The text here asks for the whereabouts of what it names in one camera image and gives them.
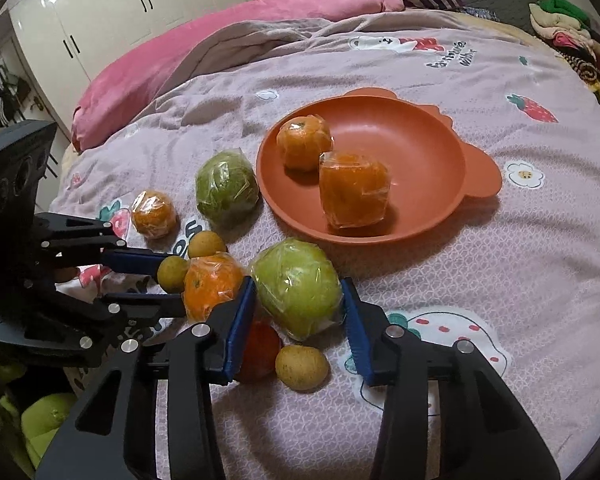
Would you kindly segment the pink plush quilt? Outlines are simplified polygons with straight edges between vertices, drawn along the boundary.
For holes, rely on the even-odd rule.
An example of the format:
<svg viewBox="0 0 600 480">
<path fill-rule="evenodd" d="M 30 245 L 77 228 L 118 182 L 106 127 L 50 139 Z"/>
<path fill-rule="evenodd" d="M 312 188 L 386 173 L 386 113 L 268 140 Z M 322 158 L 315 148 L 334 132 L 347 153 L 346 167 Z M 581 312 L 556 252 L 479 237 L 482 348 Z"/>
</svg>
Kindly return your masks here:
<svg viewBox="0 0 600 480">
<path fill-rule="evenodd" d="M 196 18 L 131 50 L 90 83 L 73 114 L 72 144 L 78 152 L 97 148 L 150 113 L 158 96 L 189 78 L 237 65 L 234 50 L 269 24 L 302 18 L 338 22 L 403 9 L 402 0 L 250 0 Z"/>
</svg>

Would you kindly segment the yellow-brown small fruit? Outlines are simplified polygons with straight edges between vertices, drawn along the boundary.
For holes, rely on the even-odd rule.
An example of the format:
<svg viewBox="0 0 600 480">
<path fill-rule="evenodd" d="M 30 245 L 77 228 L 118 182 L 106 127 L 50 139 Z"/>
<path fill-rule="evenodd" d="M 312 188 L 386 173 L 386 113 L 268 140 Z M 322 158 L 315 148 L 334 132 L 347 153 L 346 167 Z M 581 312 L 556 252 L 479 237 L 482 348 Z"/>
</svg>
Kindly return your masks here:
<svg viewBox="0 0 600 480">
<path fill-rule="evenodd" d="M 330 367 L 317 348 L 291 344 L 277 353 L 275 371 L 277 378 L 291 390 L 307 392 L 326 380 Z"/>
</svg>

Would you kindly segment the yellow-green cloth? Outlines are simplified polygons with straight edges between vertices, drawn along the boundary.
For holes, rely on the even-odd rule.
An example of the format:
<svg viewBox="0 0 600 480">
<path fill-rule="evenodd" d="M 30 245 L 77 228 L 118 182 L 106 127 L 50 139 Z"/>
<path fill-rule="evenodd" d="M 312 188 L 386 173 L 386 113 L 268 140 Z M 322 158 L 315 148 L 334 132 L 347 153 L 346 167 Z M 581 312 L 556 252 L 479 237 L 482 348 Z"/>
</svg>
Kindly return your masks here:
<svg viewBox="0 0 600 480">
<path fill-rule="evenodd" d="M 0 363 L 0 479 L 31 479 L 76 402 L 55 363 Z"/>
</svg>

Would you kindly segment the red tomato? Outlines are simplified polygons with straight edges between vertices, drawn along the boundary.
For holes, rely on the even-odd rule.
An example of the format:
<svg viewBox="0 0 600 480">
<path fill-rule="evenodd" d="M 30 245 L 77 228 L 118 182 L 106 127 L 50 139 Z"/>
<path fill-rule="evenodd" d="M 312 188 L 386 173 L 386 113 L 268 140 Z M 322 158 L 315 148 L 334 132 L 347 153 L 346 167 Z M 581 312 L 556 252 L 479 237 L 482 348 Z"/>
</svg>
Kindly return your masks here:
<svg viewBox="0 0 600 480">
<path fill-rule="evenodd" d="M 242 352 L 242 366 L 236 375 L 238 382 L 257 382 L 274 373 L 281 348 L 283 341 L 276 330 L 268 323 L 254 321 Z"/>
</svg>

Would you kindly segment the small orange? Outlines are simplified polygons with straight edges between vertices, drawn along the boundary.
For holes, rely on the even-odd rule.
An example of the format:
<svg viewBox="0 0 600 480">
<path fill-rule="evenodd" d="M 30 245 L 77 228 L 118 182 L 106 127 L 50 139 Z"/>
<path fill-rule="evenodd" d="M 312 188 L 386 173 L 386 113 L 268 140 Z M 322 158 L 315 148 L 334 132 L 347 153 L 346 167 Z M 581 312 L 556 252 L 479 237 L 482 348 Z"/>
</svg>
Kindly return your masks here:
<svg viewBox="0 0 600 480">
<path fill-rule="evenodd" d="M 155 190 L 140 192 L 132 203 L 131 211 L 134 228 L 148 240 L 169 235 L 178 220 L 170 197 Z"/>
</svg>

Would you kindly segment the light green fruit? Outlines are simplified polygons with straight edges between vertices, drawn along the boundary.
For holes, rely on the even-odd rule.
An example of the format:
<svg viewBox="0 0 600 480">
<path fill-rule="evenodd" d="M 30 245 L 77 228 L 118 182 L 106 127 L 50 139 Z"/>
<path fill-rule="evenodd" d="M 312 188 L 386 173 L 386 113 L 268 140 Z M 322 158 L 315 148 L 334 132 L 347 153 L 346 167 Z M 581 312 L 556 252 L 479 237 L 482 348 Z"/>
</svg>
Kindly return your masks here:
<svg viewBox="0 0 600 480">
<path fill-rule="evenodd" d="M 253 260 L 251 277 L 260 304 L 298 341 L 342 320 L 342 289 L 332 262 L 315 244 L 286 238 Z"/>
</svg>

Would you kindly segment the small brown longan fruit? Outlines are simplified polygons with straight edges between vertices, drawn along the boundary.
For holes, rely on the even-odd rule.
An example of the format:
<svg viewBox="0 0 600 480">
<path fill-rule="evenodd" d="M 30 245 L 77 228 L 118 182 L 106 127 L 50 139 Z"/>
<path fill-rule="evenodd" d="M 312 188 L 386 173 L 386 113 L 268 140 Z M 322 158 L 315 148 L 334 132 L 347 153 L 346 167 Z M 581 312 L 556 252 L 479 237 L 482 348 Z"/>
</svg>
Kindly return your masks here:
<svg viewBox="0 0 600 480">
<path fill-rule="evenodd" d="M 227 248 L 218 233 L 213 231 L 200 231 L 188 243 L 187 255 L 189 259 L 215 255 L 217 252 L 226 252 Z"/>
</svg>

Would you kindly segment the wrapped orange blocky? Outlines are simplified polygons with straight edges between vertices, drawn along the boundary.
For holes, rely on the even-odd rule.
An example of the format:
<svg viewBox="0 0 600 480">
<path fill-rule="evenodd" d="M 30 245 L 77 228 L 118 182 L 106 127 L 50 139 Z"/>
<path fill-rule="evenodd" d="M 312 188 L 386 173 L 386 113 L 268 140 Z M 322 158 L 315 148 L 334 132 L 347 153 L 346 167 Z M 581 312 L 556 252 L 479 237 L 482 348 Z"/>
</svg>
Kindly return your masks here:
<svg viewBox="0 0 600 480">
<path fill-rule="evenodd" d="M 388 168 L 373 157 L 323 153 L 318 187 L 326 220 L 335 229 L 372 226 L 385 218 L 391 177 Z"/>
</svg>

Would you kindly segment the pile of folded clothes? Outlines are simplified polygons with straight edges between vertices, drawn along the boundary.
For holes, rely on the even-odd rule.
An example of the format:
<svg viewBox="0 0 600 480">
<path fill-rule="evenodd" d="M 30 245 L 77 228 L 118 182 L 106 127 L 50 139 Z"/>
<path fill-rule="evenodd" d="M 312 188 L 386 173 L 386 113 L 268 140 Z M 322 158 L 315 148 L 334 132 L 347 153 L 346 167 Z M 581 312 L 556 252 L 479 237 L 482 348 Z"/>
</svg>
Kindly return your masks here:
<svg viewBox="0 0 600 480">
<path fill-rule="evenodd" d="M 535 33 L 569 64 L 600 104 L 600 49 L 588 14 L 567 0 L 530 3 L 529 13 Z"/>
</svg>

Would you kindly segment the pink strawberry print blanket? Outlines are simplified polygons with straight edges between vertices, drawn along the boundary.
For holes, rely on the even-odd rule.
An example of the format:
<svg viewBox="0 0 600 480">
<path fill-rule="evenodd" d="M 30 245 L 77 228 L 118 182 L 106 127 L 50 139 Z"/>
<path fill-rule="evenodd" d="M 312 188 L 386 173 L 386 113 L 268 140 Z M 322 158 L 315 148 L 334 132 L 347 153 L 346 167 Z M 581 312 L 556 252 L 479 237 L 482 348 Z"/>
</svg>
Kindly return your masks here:
<svg viewBox="0 0 600 480">
<path fill-rule="evenodd" d="M 52 211 L 114 220 L 144 191 L 182 221 L 225 155 L 257 203 L 220 228 L 260 312 L 326 382 L 214 387 L 231 479 L 365 479 L 389 401 L 348 344 L 340 278 L 445 348 L 473 344 L 572 479 L 600 445 L 600 104 L 548 47 L 442 11 L 241 22 L 190 50 L 65 173 Z"/>
</svg>

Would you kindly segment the orange bear-shaped plate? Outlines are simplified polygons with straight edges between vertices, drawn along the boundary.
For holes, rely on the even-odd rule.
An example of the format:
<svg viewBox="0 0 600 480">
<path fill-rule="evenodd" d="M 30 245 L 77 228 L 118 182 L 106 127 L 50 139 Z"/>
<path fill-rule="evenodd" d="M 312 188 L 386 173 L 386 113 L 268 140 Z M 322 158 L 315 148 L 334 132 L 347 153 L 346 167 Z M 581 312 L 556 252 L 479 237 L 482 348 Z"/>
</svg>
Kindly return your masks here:
<svg viewBox="0 0 600 480">
<path fill-rule="evenodd" d="M 502 187 L 485 152 L 434 105 L 363 88 L 306 105 L 266 134 L 257 158 L 274 214 L 314 240 L 377 245 L 438 226 L 466 198 Z"/>
</svg>

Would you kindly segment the wrapped orange round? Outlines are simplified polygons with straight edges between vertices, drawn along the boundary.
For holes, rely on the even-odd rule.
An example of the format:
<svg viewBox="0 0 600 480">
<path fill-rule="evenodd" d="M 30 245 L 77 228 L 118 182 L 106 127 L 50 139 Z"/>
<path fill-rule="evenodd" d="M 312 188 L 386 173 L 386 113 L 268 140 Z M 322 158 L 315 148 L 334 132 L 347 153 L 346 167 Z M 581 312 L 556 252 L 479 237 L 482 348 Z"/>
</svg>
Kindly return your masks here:
<svg viewBox="0 0 600 480">
<path fill-rule="evenodd" d="M 317 170 L 323 153 L 334 148 L 328 123 L 318 115 L 297 116 L 279 129 L 276 145 L 284 166 L 289 170 Z"/>
</svg>

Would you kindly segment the small yellow-green longan fruit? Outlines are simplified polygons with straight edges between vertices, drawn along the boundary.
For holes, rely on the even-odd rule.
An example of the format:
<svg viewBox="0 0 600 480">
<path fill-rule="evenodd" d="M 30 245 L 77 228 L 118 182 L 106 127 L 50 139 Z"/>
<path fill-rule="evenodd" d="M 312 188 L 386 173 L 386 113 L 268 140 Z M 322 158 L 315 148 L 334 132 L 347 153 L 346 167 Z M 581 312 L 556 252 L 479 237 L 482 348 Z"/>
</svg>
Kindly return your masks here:
<svg viewBox="0 0 600 480">
<path fill-rule="evenodd" d="M 158 267 L 158 284 L 168 294 L 184 292 L 188 267 L 188 261 L 179 256 L 164 258 Z"/>
</svg>

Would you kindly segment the white wardrobe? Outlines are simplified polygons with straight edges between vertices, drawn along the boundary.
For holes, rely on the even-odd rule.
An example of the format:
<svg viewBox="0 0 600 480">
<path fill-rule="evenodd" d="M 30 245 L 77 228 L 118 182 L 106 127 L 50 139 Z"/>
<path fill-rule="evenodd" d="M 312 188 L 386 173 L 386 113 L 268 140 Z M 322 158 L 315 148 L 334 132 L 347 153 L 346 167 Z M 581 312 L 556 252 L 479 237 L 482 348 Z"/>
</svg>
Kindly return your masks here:
<svg viewBox="0 0 600 480">
<path fill-rule="evenodd" d="M 8 14 L 50 109 L 70 128 L 87 86 L 117 58 L 245 0 L 17 0 Z"/>
</svg>

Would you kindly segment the dark green fruit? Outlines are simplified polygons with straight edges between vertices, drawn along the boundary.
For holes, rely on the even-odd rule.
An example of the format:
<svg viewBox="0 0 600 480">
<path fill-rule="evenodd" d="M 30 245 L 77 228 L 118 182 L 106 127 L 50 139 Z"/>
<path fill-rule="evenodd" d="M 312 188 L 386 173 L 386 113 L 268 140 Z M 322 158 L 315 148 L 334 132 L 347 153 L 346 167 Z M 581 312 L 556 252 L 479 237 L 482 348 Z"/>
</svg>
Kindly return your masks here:
<svg viewBox="0 0 600 480">
<path fill-rule="evenodd" d="M 195 183 L 199 212 L 222 228 L 242 223 L 260 200 L 256 176 L 241 150 L 213 155 L 198 170 Z"/>
</svg>

